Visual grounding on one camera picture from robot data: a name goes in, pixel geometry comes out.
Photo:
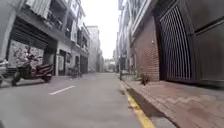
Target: asphalt road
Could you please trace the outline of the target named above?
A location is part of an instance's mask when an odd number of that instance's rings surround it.
[[[164,119],[153,122],[168,127]],[[142,127],[114,74],[56,77],[50,84],[32,81],[2,88],[0,120],[4,128]]]

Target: apartment building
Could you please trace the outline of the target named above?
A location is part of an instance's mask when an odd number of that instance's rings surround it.
[[[85,42],[78,40],[85,17],[80,0],[2,0],[0,13],[0,57],[9,60],[12,72],[27,51],[42,57],[33,68],[52,63],[55,75],[66,75],[81,57],[88,58]]]
[[[100,49],[100,38],[98,26],[87,26],[90,32],[90,48],[89,48],[89,72],[101,72],[103,68],[103,56]]]

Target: white road marking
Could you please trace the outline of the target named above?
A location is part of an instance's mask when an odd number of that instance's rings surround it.
[[[69,89],[74,88],[74,87],[75,87],[75,86],[70,86],[70,87],[67,87],[67,88],[64,88],[64,89],[61,89],[61,90],[58,90],[58,91],[49,93],[49,95],[56,95],[56,94],[58,94],[58,93],[64,92],[64,91],[69,90]]]

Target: parked motorcycle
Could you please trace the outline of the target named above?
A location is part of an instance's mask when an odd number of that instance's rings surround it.
[[[69,68],[69,75],[72,78],[82,77],[82,73],[79,71],[79,69],[77,67]]]
[[[2,82],[5,80],[5,73],[7,72],[7,66],[9,62],[7,60],[0,59],[0,87]]]
[[[24,64],[17,68],[17,71],[13,76],[12,86],[16,86],[21,78],[25,80],[42,79],[45,82],[51,81],[53,71],[52,64],[38,65],[35,70],[32,69],[31,62],[38,61],[38,58],[41,57],[35,58],[34,55],[28,55],[26,57]]]

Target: motorcycle wheel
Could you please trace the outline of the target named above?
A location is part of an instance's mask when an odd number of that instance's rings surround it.
[[[17,82],[20,81],[20,73],[16,72],[12,79],[12,86],[17,86]]]
[[[44,80],[44,82],[49,83],[52,79],[52,76],[44,76],[42,79]]]

